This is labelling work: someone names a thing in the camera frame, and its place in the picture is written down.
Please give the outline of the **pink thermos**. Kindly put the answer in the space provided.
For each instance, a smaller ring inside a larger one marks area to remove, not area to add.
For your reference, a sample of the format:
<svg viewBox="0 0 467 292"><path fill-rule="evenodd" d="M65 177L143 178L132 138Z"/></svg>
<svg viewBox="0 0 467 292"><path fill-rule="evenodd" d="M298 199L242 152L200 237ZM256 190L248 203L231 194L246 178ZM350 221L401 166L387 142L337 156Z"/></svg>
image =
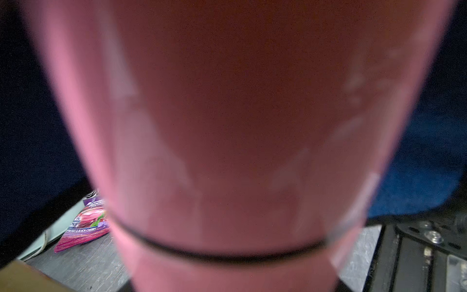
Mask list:
<svg viewBox="0 0 467 292"><path fill-rule="evenodd" d="M138 292L330 292L454 1L21 1Z"/></svg>

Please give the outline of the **blue and grey cloth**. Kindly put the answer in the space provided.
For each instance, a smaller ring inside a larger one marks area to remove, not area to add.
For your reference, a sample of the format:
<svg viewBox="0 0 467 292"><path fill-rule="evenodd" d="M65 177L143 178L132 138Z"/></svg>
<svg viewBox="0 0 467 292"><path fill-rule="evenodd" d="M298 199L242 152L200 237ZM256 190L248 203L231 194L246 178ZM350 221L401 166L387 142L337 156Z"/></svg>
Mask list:
<svg viewBox="0 0 467 292"><path fill-rule="evenodd" d="M467 4L459 1L368 224L467 209Z"/></svg>

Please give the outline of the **gold thermos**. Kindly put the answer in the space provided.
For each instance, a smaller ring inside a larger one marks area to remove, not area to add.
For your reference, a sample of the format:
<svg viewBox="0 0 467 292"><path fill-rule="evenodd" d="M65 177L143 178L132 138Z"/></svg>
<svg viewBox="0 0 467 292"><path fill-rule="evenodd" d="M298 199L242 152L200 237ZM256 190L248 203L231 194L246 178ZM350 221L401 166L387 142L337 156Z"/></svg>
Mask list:
<svg viewBox="0 0 467 292"><path fill-rule="evenodd" d="M74 292L28 264L14 260L1 269L1 292Z"/></svg>

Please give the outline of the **purple candy bag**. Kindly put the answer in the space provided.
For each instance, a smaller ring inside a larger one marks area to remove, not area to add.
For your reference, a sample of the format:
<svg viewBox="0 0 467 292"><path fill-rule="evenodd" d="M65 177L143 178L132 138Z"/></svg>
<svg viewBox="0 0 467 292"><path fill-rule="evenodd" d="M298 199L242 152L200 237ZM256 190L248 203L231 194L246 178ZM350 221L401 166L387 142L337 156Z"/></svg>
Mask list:
<svg viewBox="0 0 467 292"><path fill-rule="evenodd" d="M84 208L78 213L54 248L55 253L98 239L110 231L107 209L98 190L83 199Z"/></svg>

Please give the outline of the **mint green toaster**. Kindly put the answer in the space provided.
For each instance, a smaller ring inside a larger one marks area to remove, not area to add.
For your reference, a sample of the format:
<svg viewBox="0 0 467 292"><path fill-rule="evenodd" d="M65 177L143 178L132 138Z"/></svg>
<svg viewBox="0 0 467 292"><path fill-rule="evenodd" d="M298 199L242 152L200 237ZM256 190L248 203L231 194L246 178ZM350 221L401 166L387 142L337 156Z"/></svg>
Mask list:
<svg viewBox="0 0 467 292"><path fill-rule="evenodd" d="M57 221L48 227L36 240L20 254L18 260L28 260L42 253L48 244L60 238L68 229L78 213L84 208L82 201L75 204L70 210L66 211Z"/></svg>

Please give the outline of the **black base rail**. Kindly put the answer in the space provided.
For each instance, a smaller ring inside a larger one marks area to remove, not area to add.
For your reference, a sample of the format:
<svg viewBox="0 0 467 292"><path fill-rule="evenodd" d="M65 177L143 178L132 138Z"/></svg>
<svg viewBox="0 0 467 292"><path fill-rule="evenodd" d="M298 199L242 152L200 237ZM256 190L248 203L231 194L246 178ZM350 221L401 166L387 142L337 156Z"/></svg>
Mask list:
<svg viewBox="0 0 467 292"><path fill-rule="evenodd" d="M467 215L383 226L365 292L464 292Z"/></svg>

